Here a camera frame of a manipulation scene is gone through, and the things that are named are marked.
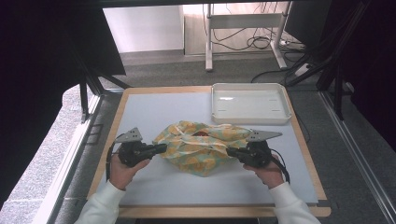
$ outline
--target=wooden border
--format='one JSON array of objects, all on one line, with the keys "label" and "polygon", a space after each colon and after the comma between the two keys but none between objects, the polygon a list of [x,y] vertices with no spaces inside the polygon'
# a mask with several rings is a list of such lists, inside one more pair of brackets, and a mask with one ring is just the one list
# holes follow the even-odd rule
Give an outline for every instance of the wooden border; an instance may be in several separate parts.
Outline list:
[{"label": "wooden border", "polygon": [[[126,102],[130,94],[151,94],[151,93],[182,93],[182,92],[211,92],[211,86],[188,86],[188,87],[159,87],[159,88],[131,88],[124,91],[116,116],[106,140],[105,149],[99,161],[98,168],[92,181],[88,197],[96,192],[106,169],[107,150],[111,147],[116,138],[120,120],[125,109]],[[294,110],[291,106],[289,96],[286,94],[291,111],[291,125],[297,137],[300,149],[314,184],[314,188],[320,201],[327,202],[327,197],[318,177],[317,170],[312,161],[308,147],[305,143],[303,133]],[[329,205],[318,207],[309,206],[312,214],[316,217],[327,217],[332,212]],[[264,206],[121,206],[120,217],[133,218],[158,218],[158,217],[274,217],[274,207]]]}]

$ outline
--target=black panel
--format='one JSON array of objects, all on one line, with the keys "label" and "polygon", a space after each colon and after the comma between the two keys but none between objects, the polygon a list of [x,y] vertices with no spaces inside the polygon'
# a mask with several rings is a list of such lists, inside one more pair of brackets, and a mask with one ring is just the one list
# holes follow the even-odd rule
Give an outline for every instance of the black panel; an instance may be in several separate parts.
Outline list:
[{"label": "black panel", "polygon": [[64,28],[87,67],[108,76],[125,75],[120,54],[101,8],[74,8],[62,13]]},{"label": "black panel", "polygon": [[344,80],[355,92],[352,102],[396,151],[396,6],[372,1],[346,46]]},{"label": "black panel", "polygon": [[316,46],[322,37],[331,2],[332,0],[293,2],[285,31],[308,48]]}]

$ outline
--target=crumpled cloth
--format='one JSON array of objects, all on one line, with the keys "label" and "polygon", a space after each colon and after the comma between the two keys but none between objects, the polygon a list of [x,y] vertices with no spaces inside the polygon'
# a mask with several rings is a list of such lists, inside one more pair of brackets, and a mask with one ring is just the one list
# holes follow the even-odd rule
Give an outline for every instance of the crumpled cloth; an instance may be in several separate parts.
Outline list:
[{"label": "crumpled cloth", "polygon": [[182,120],[169,125],[153,144],[166,144],[161,156],[181,171],[192,175],[208,176],[210,171],[226,161],[234,160],[227,155],[227,147],[245,147],[251,130],[231,124],[207,125]]}]

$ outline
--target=person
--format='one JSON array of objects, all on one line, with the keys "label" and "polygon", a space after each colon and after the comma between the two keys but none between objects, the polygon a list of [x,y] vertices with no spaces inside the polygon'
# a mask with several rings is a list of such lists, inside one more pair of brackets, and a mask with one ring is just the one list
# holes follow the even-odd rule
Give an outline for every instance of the person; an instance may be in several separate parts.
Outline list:
[{"label": "person", "polygon": [[[94,193],[82,208],[75,224],[115,223],[119,214],[119,202],[125,195],[126,186],[134,175],[149,164],[149,160],[139,162],[130,168],[120,162],[118,154],[111,158],[110,178],[105,186]],[[283,180],[280,169],[271,162],[264,168],[254,168],[244,165],[253,171],[268,186],[275,202],[275,214],[279,224],[319,224],[309,211],[308,206],[291,190],[288,182]]]}]

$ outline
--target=white tray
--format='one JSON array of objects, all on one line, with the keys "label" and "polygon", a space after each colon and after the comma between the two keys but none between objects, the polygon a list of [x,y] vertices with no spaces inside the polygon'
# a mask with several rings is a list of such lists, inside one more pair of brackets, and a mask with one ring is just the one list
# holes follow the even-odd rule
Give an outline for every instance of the white tray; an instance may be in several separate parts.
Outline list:
[{"label": "white tray", "polygon": [[215,84],[212,119],[230,124],[284,124],[291,117],[285,92],[277,83]]}]

